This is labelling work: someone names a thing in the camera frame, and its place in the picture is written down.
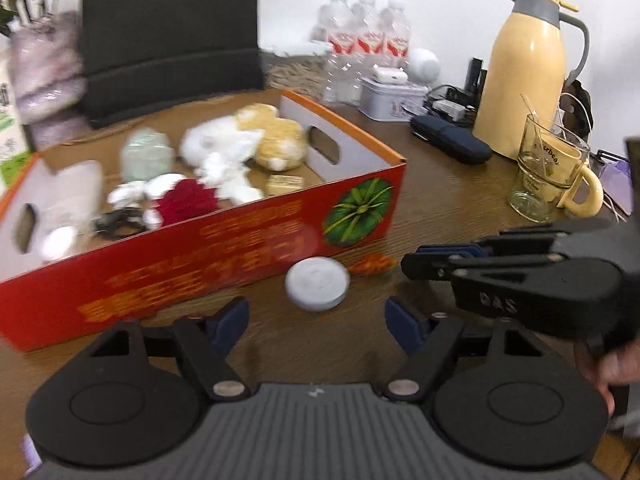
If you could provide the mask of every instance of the human hand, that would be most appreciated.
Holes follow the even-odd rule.
[[[585,343],[576,343],[574,356],[578,371],[602,394],[610,414],[613,413],[615,404],[609,385],[640,381],[640,338],[610,352],[600,360],[591,357]]]

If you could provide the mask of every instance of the stuffed toy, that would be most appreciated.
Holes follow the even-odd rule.
[[[307,142],[302,126],[296,121],[279,119],[269,105],[250,105],[236,112],[240,128],[263,130],[264,135],[254,159],[270,171],[297,168],[305,158]]]

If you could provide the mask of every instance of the cardboard box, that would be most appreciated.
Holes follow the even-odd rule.
[[[133,130],[155,128],[177,148],[186,129],[255,102],[279,103],[281,117],[309,132],[311,147],[300,171],[317,175],[317,185],[43,266],[37,247],[46,233],[38,212],[47,204],[53,172],[93,158],[102,163],[105,182],[117,180],[120,147]],[[405,168],[402,156],[377,139],[289,91],[185,104],[112,126],[94,139],[35,155],[4,202],[4,214],[0,203],[0,333],[19,350],[98,332],[121,318],[149,316],[224,286],[284,272],[304,258],[383,237]],[[268,175],[262,178],[266,184]],[[35,223],[28,242],[20,243],[29,211]]]

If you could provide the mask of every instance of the straw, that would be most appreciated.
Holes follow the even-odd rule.
[[[538,118],[538,114],[536,113],[536,111],[531,106],[527,96],[524,94],[520,94],[520,97],[522,97],[522,100],[524,101],[525,106],[529,109],[529,112],[533,116],[533,131],[536,133],[536,146],[537,146],[536,147],[537,153],[535,153],[535,156],[536,156],[536,161],[538,162],[538,167],[536,168],[536,171],[538,172],[539,176],[543,176],[544,178],[546,178],[545,151],[542,148],[542,138],[540,137],[540,132],[538,131],[538,121],[540,119]]]

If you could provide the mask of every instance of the rivet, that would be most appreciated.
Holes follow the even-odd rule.
[[[213,385],[213,392],[219,397],[237,397],[244,392],[244,384],[238,381],[220,381]]]
[[[388,384],[391,393],[398,396],[412,396],[420,391],[420,385],[411,379],[396,379]]]

